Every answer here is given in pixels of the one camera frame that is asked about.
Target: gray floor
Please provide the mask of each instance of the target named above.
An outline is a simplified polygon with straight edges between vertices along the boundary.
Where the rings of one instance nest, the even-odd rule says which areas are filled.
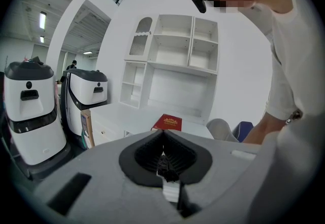
[[[75,157],[83,152],[83,150],[76,146],[74,143],[69,142],[71,145],[72,151],[74,152]],[[11,162],[10,165],[10,178],[14,183],[20,184],[27,188],[30,192],[33,192],[35,187],[41,182],[36,180],[28,179],[28,171],[25,167],[25,163],[23,162],[20,156],[15,156],[15,162]]]

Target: white shelf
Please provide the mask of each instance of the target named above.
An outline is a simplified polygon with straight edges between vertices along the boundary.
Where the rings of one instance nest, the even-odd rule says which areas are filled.
[[[122,82],[123,84],[128,84],[128,85],[132,85],[132,86],[137,86],[137,87],[141,87],[141,84],[139,83],[130,83],[130,82]]]
[[[217,22],[185,15],[139,21],[125,59],[120,102],[206,125],[217,81]]]
[[[122,83],[120,102],[129,106],[139,108],[141,86]]]
[[[154,35],[148,61],[188,65],[190,37]]]
[[[144,62],[127,61],[125,63],[123,82],[141,86],[146,64]]]
[[[216,71],[218,64],[218,44],[194,39],[189,65],[204,70]]]
[[[186,15],[159,15],[154,33],[190,37],[192,21],[193,17]]]
[[[193,37],[193,41],[204,41],[204,42],[208,42],[208,43],[211,43],[211,44],[218,44],[218,42],[214,42],[214,41],[209,41],[207,39],[201,39],[200,37]]]
[[[217,22],[195,18],[193,37],[200,40],[218,42]]]
[[[175,71],[175,72],[181,72],[186,74],[192,74],[200,77],[210,77],[217,75],[217,72],[208,72],[203,69],[199,68],[191,68],[188,66],[177,66],[173,64],[167,64],[167,63],[160,63],[160,62],[154,62],[154,61],[148,61],[150,65],[152,65],[155,69],[162,69],[167,71]]]
[[[194,68],[148,62],[140,108],[166,114],[172,111],[186,120],[206,124],[216,77],[216,74]]]

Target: ceiling light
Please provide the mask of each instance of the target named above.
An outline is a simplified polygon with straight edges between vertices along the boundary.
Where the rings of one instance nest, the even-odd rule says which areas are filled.
[[[41,12],[40,13],[40,28],[45,29],[45,19],[46,19],[46,13]]]

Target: black panel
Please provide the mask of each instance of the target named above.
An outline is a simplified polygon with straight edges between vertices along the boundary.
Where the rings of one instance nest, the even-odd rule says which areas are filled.
[[[79,78],[82,78],[87,81],[107,82],[107,78],[102,72],[84,71],[81,69],[69,69],[68,71],[63,72],[63,76],[66,77],[67,73],[75,74]]]
[[[48,203],[48,206],[56,212],[66,215],[90,179],[91,176],[88,174],[77,173]]]
[[[45,80],[54,75],[51,67],[36,62],[12,62],[5,70],[12,80]]]
[[[195,143],[165,130],[164,153],[184,184],[200,182],[212,165],[210,152]]]
[[[52,112],[44,116],[39,116],[24,121],[12,121],[11,119],[8,118],[8,124],[12,131],[18,134],[22,134],[49,125],[53,123],[55,120],[56,120],[56,104],[54,105],[54,109],[52,110]]]
[[[38,98],[39,93],[37,90],[24,90],[20,93],[20,99],[22,101],[37,100]]]
[[[125,148],[118,159],[124,174],[134,183],[147,187],[163,187],[163,180],[156,175],[158,160],[163,152],[163,132],[150,136]]]
[[[96,87],[96,88],[93,89],[94,93],[100,93],[100,92],[103,92],[103,91],[104,91],[103,87]]]
[[[78,145],[80,148],[83,150],[86,150],[85,147],[82,144],[82,138],[81,136],[76,135],[73,133],[68,125],[68,119],[67,119],[67,105],[66,105],[66,96],[67,96],[67,82],[66,82],[66,77],[62,77],[62,86],[61,86],[61,119],[62,119],[62,125],[63,125],[63,130],[66,136],[68,137],[70,142],[75,143]]]
[[[121,169],[138,185],[160,187],[156,172],[163,151],[183,184],[200,182],[212,165],[212,156],[205,148],[171,131],[159,130],[123,150]]]
[[[186,190],[184,189],[184,183],[181,183],[179,187],[177,210],[184,218],[189,217],[201,210],[197,204],[189,201]]]

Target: red book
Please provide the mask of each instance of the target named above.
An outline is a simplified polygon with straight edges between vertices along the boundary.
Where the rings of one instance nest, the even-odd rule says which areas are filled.
[[[156,124],[154,124],[151,130],[153,129],[172,129],[182,131],[182,119],[180,117],[164,114],[160,117]]]

